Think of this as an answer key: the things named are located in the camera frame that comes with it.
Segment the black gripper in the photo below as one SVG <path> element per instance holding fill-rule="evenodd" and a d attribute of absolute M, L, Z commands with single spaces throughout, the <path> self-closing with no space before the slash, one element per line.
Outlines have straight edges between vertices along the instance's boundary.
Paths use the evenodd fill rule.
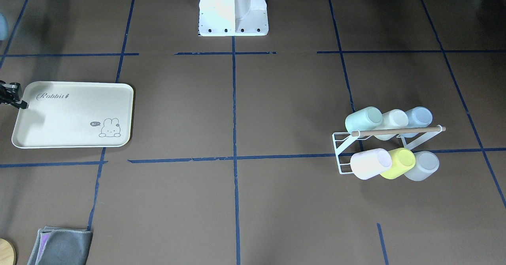
<path fill-rule="evenodd" d="M 13 104 L 18 109 L 27 109 L 28 104 L 25 101 L 21 101 L 20 98 L 20 83 L 5 83 L 0 82 L 0 103 Z"/>

